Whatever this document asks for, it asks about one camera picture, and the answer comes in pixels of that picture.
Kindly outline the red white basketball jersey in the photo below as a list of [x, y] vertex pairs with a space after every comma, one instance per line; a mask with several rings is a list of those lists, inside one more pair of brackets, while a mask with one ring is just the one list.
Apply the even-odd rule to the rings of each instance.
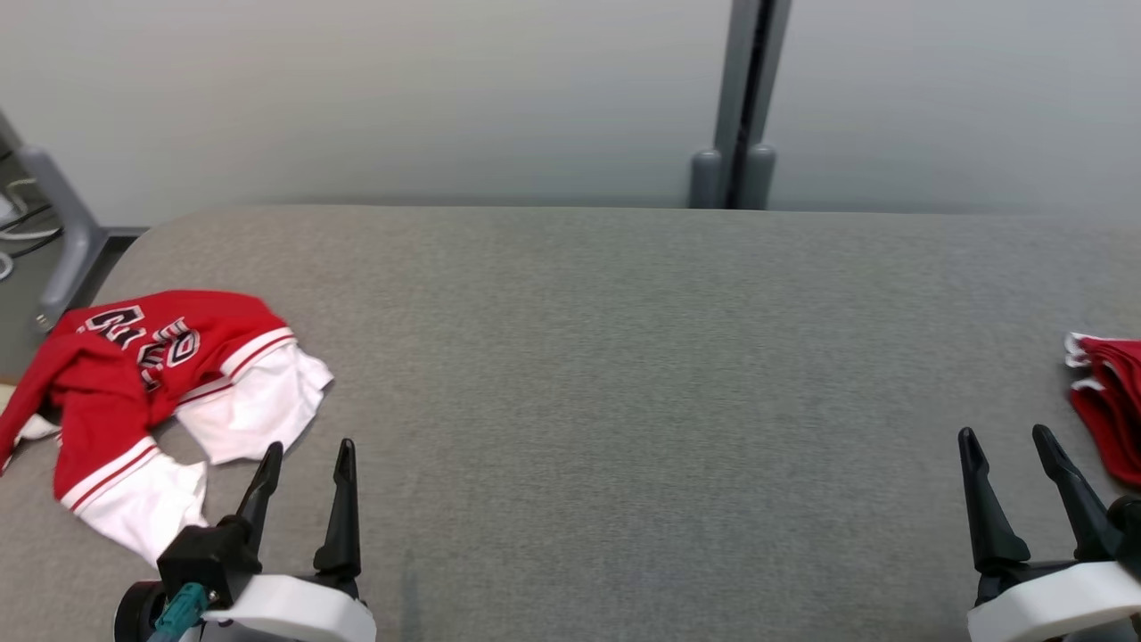
[[0, 411], [0, 476], [58, 446], [52, 498], [148, 564], [205, 525], [208, 468], [293, 446], [333, 374], [260, 298], [165, 290], [74, 309]]

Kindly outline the grey bent metal frame leg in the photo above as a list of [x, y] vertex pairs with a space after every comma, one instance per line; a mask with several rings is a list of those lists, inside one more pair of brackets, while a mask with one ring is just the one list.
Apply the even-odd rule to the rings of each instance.
[[60, 260], [52, 277], [44, 285], [37, 312], [37, 330], [49, 332], [68, 310], [88, 281], [91, 268], [102, 255], [106, 241], [105, 228], [62, 174], [52, 154], [35, 145], [23, 143], [11, 121], [0, 111], [0, 137], [13, 144], [13, 151], [29, 177], [37, 180], [37, 188], [52, 204], [54, 216], [62, 228]]

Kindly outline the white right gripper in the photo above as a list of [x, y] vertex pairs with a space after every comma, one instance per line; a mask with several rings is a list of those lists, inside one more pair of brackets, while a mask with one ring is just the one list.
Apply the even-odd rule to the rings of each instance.
[[[1063, 502], [1075, 539], [1073, 558], [1081, 564], [1023, 582], [973, 608], [968, 613], [971, 642], [1045, 642], [1141, 613], [1141, 580], [1112, 561], [1123, 535], [1110, 523], [1104, 503], [1050, 428], [1031, 426], [1031, 442]], [[988, 479], [988, 460], [971, 428], [958, 431], [958, 463], [976, 572], [1026, 564], [1030, 548], [1001, 507]]]

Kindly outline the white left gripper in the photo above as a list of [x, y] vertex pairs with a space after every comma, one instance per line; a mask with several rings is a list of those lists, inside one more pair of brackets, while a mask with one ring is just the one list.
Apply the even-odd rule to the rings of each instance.
[[[236, 517], [245, 541], [261, 541], [283, 455], [283, 444], [270, 442], [244, 493]], [[361, 529], [353, 439], [340, 442], [333, 480], [324, 543], [314, 556], [317, 572], [241, 574], [232, 603], [211, 606], [178, 642], [377, 642], [377, 620], [357, 585]]]

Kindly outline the folded red garment stack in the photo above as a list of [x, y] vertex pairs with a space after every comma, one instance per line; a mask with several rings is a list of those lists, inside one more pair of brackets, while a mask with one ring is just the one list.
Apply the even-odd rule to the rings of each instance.
[[1065, 363], [1079, 371], [1073, 411], [1089, 428], [1104, 471], [1141, 490], [1141, 340], [1067, 333]]

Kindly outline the grey double partition post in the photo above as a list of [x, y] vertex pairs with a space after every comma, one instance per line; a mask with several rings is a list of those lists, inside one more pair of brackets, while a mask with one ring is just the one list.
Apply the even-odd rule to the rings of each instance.
[[793, 0], [731, 0], [717, 133], [690, 160], [688, 206], [768, 206], [775, 147], [764, 139]]

